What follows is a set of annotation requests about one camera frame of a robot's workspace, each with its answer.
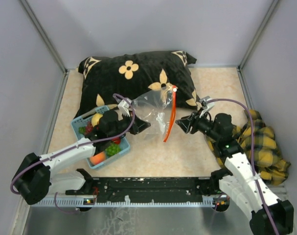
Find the orange peach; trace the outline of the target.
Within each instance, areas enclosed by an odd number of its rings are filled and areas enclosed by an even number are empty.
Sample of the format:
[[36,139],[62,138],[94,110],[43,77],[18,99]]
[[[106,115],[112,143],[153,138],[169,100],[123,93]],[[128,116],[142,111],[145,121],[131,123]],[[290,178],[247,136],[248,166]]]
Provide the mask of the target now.
[[98,165],[103,161],[105,161],[105,159],[106,159],[106,154],[104,151],[89,158],[91,164],[93,165]]

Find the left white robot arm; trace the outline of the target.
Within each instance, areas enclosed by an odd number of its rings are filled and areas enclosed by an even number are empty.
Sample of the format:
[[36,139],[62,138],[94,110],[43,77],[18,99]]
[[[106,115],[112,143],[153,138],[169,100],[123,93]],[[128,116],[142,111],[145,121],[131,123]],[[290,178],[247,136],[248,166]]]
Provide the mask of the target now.
[[58,187],[56,179],[61,178],[60,171],[82,159],[93,157],[108,148],[113,139],[127,132],[137,135],[151,124],[136,116],[134,112],[118,118],[116,111],[106,111],[92,130],[74,144],[50,154],[30,153],[23,159],[15,173],[10,190],[20,195],[27,204],[34,205],[48,194],[58,191],[74,190],[88,194],[93,190],[93,181],[76,171],[78,181],[68,183],[66,188]]

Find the clear zip top bag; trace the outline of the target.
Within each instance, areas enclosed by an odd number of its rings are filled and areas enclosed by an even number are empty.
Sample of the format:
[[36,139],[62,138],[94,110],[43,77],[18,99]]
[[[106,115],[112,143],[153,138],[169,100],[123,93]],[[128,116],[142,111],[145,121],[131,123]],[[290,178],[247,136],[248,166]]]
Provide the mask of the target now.
[[176,92],[178,88],[167,85],[160,90],[150,90],[132,101],[136,116],[150,123],[144,130],[144,139],[159,138],[167,142],[176,117]]

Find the black flower pattern pillow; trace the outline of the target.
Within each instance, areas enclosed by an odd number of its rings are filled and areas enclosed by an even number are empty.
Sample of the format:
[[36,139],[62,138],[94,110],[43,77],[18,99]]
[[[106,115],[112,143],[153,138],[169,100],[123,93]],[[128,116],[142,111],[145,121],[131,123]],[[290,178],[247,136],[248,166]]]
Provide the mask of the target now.
[[148,91],[178,88],[176,106],[198,110],[197,95],[188,65],[196,58],[184,50],[151,51],[117,57],[87,57],[77,71],[83,75],[82,94],[77,116],[95,107],[115,108],[113,94],[135,99]]

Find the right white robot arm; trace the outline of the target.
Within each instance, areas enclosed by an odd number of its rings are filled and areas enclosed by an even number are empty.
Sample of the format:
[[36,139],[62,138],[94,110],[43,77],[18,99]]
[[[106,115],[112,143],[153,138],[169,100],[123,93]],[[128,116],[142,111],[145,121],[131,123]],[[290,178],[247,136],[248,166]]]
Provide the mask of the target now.
[[293,231],[294,207],[282,201],[254,173],[244,150],[232,136],[231,115],[219,113],[214,120],[193,112],[176,120],[185,133],[201,132],[211,138],[214,153],[221,157],[225,169],[212,172],[210,188],[226,193],[249,220],[255,235],[288,235]]

